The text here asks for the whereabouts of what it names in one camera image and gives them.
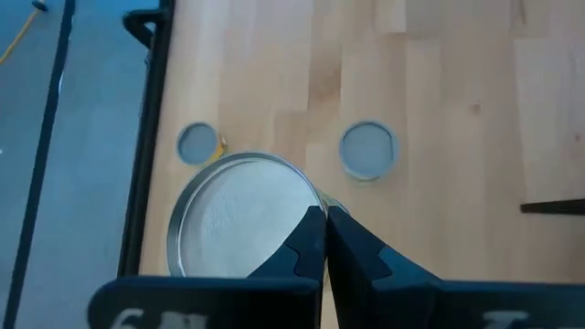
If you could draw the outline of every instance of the metal lid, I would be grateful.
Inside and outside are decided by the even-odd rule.
[[[230,154],[203,168],[178,198],[167,237],[172,275],[244,278],[293,232],[309,206],[308,179],[271,154]]]
[[[357,122],[339,143],[345,170],[357,179],[370,180],[384,175],[398,159],[398,139],[379,122]]]

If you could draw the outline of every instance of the yellow wire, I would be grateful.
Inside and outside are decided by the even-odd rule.
[[[39,10],[38,9],[35,9],[35,11],[28,16],[27,21],[25,22],[25,24],[20,29],[20,32],[18,32],[18,34],[16,35],[14,41],[12,41],[12,43],[10,44],[10,46],[8,46],[8,48],[4,52],[4,55],[2,55],[2,57],[0,58],[0,65],[2,65],[2,63],[4,63],[4,61],[8,58],[8,56],[10,56],[10,53],[12,53],[12,50],[14,50],[16,44],[20,41],[20,39],[27,32],[28,27],[30,27],[30,24],[33,22],[33,19],[35,19],[35,16],[38,14],[38,12],[39,12]]]

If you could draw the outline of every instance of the gray floor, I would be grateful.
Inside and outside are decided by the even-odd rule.
[[[0,66],[0,316],[4,317],[64,0],[48,0]],[[87,327],[92,293],[117,271],[146,49],[122,13],[155,0],[78,0],[17,328]],[[0,45],[30,13],[5,0]]]

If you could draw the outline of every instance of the wooden table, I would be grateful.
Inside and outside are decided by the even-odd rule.
[[[166,274],[196,172],[176,137],[203,121],[231,152],[290,160],[439,277],[585,281],[585,219],[518,209],[585,196],[584,16],[582,0],[177,1],[141,273]],[[337,154],[364,119],[401,148],[370,184]]]

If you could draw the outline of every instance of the black bracket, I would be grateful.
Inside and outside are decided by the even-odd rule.
[[[155,23],[156,25],[161,25],[167,21],[167,17],[167,11],[161,8],[141,9],[126,13],[122,21],[130,34],[147,48],[151,48],[154,33],[146,27],[146,24]]]

